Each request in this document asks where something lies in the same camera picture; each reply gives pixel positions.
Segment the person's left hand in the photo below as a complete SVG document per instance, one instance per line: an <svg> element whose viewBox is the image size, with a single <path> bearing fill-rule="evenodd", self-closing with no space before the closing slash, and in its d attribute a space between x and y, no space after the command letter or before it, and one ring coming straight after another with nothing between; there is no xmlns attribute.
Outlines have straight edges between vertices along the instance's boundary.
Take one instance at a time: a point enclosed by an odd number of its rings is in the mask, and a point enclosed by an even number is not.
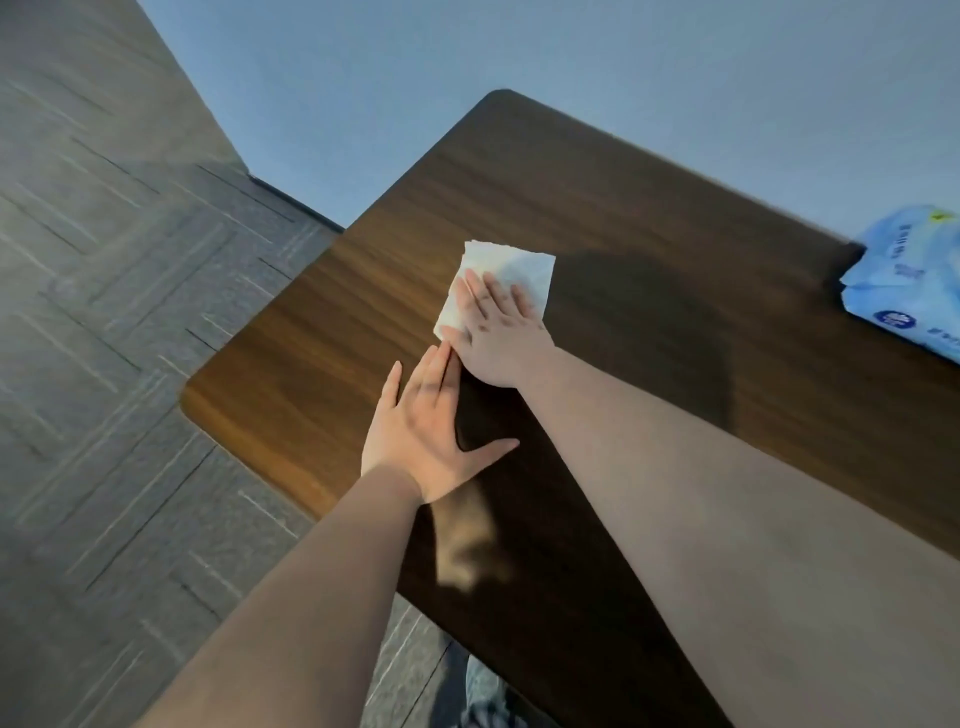
<svg viewBox="0 0 960 728"><path fill-rule="evenodd" d="M395 408L378 415L376 405L366 433L361 475L353 490L369 503L401 504L414 509L432 504L478 476L460 471L455 417L461 364L449 346L449 362L436 407L417 410L417 367L400 383Z"/></svg>

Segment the person's right hand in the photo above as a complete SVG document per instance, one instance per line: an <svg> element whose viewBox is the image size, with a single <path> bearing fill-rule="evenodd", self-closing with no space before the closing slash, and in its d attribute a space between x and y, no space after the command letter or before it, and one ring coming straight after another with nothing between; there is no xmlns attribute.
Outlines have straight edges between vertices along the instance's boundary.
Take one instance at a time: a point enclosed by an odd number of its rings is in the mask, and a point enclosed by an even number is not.
<svg viewBox="0 0 960 728"><path fill-rule="evenodd" d="M486 319L485 273L478 277L474 270L467 270L465 279L455 278L451 290L459 322L450 327L469 331L472 338L472 354L459 358L481 382L518 389L529 374L545 365L556 353L557 347L550 334L536 336L530 329L531 304L522 286L510 288L514 299L514 321Z"/></svg>

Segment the white paper wipe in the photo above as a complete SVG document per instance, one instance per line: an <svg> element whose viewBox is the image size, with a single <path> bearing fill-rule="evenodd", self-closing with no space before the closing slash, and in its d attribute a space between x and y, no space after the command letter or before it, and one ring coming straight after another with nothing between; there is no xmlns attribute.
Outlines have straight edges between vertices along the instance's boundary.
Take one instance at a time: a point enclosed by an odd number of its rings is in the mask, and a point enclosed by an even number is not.
<svg viewBox="0 0 960 728"><path fill-rule="evenodd" d="M468 270L473 270L478 278L490 273L497 278L508 297L511 296L511 288L519 285L524 289L534 316L542 319L555 262L556 256L549 253L467 240L463 244L461 262L454 279L465 280Z"/></svg>

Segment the person's right forearm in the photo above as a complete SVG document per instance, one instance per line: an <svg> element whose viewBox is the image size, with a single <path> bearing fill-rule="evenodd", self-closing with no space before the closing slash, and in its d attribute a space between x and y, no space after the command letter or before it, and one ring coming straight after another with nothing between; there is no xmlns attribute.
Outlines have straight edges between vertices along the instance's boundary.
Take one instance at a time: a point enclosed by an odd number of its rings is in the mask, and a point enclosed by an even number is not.
<svg viewBox="0 0 960 728"><path fill-rule="evenodd" d="M557 346L516 387L736 728L960 728L960 561Z"/></svg>

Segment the person's left forearm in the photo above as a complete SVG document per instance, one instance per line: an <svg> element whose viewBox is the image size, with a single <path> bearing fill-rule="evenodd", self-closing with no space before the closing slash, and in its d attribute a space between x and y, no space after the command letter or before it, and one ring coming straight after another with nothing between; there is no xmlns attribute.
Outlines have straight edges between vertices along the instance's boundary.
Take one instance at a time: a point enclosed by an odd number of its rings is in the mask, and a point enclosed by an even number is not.
<svg viewBox="0 0 960 728"><path fill-rule="evenodd" d="M358 728L423 502L402 469L363 474L134 727Z"/></svg>

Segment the person's blue jeans leg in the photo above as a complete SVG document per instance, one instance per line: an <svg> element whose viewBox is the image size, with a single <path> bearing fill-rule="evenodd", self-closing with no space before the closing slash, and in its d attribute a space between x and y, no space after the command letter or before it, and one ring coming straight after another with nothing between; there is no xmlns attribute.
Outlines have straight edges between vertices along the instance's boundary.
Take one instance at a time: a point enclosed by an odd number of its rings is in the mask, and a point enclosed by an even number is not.
<svg viewBox="0 0 960 728"><path fill-rule="evenodd" d="M463 708L455 728L531 728L509 685L473 654L466 661Z"/></svg>

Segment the blue wet wipes packet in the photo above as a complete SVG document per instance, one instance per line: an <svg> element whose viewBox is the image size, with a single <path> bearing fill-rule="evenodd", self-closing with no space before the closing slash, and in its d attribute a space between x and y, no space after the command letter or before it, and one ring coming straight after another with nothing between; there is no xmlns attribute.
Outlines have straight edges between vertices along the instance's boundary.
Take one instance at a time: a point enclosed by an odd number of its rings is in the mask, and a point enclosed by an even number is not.
<svg viewBox="0 0 960 728"><path fill-rule="evenodd" d="M840 279L846 312L960 365L960 213L909 205L858 242Z"/></svg>

